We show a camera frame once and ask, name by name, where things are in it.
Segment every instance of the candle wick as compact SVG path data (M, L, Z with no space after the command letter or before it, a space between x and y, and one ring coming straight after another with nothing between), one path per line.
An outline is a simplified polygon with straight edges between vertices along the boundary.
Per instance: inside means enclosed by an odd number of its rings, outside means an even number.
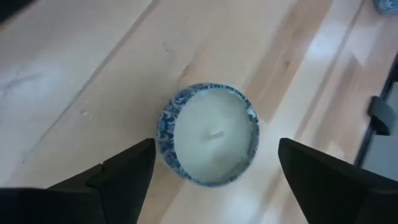
M213 139L218 139L224 136L224 131L219 131L214 134L209 134L208 135L208 140L213 140Z

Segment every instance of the black plastic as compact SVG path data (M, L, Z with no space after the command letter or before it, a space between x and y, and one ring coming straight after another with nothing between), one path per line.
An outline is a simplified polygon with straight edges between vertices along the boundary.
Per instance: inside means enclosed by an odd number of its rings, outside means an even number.
M398 223L398 182L291 139L278 154L309 224Z
M398 81L398 55L395 57L394 62L392 63L390 73L381 91L380 99L386 101L389 98L393 84L396 81ZM372 125L369 124L368 129L366 130L365 135L363 137L361 146L359 147L358 154L356 155L354 161L355 166L362 167L363 161L368 153L369 145L373 140L373 136L375 135L375 133L376 132L373 130Z
M0 222L136 223L154 162L146 139L49 189L0 189Z
M394 110L380 97L374 96L368 108L371 117L371 127L377 135L389 136L395 125Z
M5 0L0 3L0 23L26 7L33 0Z

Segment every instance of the floral pattern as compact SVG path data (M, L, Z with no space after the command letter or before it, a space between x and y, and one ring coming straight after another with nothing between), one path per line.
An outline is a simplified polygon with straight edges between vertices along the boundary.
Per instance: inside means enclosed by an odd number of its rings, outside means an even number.
M174 126L177 120L177 116L180 113L183 106L187 101L193 97L196 93L203 90L209 90L212 88L223 88L229 90L231 93L238 96L246 103L246 110L248 112L249 120L252 124L251 132L251 145L248 150L248 160L230 173L230 177L225 180L220 180L217 182L200 182L189 176L182 168L180 162L178 161L177 155L174 150ZM164 161L169 165L179 176L184 179L190 180L198 185L207 187L217 187L224 184L228 184L236 180L250 165L254 156L256 155L257 147L259 144L259 124L258 124L257 113L254 111L250 101L238 90L228 85L214 84L214 83L199 83L190 86L180 92L178 92L174 98L172 98L169 103L164 108L162 114L159 116L157 125L157 142L159 143L160 152L164 157Z
M398 15L398 0L374 0L374 4L382 13Z

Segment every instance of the light wood surface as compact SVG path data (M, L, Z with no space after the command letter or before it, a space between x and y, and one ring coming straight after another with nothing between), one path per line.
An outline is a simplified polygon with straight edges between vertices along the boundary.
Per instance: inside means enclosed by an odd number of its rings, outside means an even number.
M252 166L208 189L158 158L139 223L305 223L277 157L353 162L398 51L371 0L40 0L0 26L0 182L48 187L153 137L178 90L218 82L260 117Z

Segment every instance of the candle wax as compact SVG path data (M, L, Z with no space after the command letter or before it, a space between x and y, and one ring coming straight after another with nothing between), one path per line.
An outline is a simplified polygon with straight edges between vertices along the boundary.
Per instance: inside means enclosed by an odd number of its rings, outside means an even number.
M248 159L251 124L245 102L225 89L198 92L177 117L174 148L196 180L225 180Z

